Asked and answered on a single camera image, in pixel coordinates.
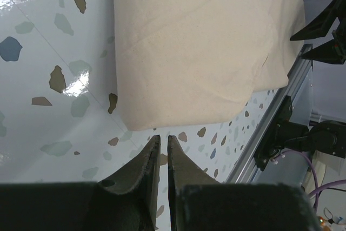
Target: terrazzo surface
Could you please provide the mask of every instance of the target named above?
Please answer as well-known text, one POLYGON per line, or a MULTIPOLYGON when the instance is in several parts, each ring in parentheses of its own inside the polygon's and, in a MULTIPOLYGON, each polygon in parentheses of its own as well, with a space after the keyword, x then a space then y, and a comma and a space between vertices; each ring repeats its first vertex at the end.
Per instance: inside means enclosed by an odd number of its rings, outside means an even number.
POLYGON ((0 181, 100 181, 160 135, 158 230, 170 230, 167 139, 227 179, 275 91, 220 124, 128 131, 117 112, 113 0, 0 0, 0 181))

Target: glossy white surface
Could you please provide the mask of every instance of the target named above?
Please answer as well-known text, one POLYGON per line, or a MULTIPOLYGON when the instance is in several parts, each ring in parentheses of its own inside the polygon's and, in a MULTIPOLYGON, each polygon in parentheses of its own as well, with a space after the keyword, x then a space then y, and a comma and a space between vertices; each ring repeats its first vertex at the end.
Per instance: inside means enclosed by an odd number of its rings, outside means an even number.
MULTIPOLYGON (((22 46, 18 61, 0 58, 0 181, 99 181, 156 134, 163 154, 168 135, 177 135, 193 161, 225 181, 274 92, 253 94, 232 124, 129 132, 117 109, 108 113, 117 89, 113 0, 85 1, 82 13, 74 0, 0 0, 0 43, 12 37, 22 46), (56 66, 62 93, 49 84, 56 66), (34 97, 49 102, 32 105, 34 97)), ((169 230, 167 165, 160 171, 156 226, 169 230)))

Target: beige cloth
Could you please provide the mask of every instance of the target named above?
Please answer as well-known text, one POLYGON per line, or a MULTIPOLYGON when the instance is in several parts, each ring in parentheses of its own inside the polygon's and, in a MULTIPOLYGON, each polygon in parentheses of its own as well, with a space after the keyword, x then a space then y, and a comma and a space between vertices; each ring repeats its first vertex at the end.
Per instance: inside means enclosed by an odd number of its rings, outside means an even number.
POLYGON ((114 0, 118 109, 130 130, 224 122, 287 84, 302 0, 114 0))

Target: blue speckle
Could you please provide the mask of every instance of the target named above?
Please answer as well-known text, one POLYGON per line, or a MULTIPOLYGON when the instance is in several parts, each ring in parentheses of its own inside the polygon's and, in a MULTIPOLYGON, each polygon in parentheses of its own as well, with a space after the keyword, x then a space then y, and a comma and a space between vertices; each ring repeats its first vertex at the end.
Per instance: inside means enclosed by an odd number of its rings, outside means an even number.
POLYGON ((213 159, 215 157, 216 154, 216 148, 214 148, 214 151, 212 151, 210 158, 213 159))
POLYGON ((16 62, 21 52, 21 44, 9 36, 0 43, 0 57, 6 62, 16 62))

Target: wire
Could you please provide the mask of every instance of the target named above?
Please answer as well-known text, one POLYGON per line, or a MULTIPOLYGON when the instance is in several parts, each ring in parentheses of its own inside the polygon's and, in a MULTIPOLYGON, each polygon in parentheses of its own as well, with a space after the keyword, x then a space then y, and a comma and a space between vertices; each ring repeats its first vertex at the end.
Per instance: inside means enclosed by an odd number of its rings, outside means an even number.
POLYGON ((333 213, 330 212, 330 210, 329 210, 327 207, 325 207, 325 208, 323 209, 323 214, 324 214, 324 216, 325 216, 328 220, 333 219, 333 217, 334 217, 333 213), (327 217, 327 214, 325 213, 326 211, 331 215, 331 217, 327 217))
POLYGON ((333 182, 327 183, 327 184, 322 185, 319 188, 315 189, 314 191, 312 191, 309 194, 309 197, 313 197, 314 195, 319 194, 321 191, 328 189, 330 187, 337 186, 337 185, 343 185, 343 184, 346 184, 346 180, 339 180, 339 181, 333 181, 333 182))
MULTIPOLYGON (((305 158, 305 160, 307 161, 307 163, 308 163, 309 166, 310 166, 310 169, 311 169, 311 171, 312 171, 312 175, 314 176, 315 188, 317 189, 317 188, 318 188, 317 174, 316 174, 316 170, 315 170, 314 166, 312 165, 310 159, 309 159, 304 153, 300 153, 299 151, 286 150, 286 151, 283 151, 282 153, 280 153, 278 156, 274 157, 274 160, 276 160, 278 157, 280 157, 281 155, 284 155, 284 154, 286 154, 286 153, 299 154, 299 155, 301 155, 302 157, 305 158)), ((319 194, 318 194, 318 192, 317 192, 317 193, 316 193, 316 196, 315 196, 315 204, 314 204, 314 210, 315 210, 315 212, 317 212, 318 198, 319 198, 319 194)))

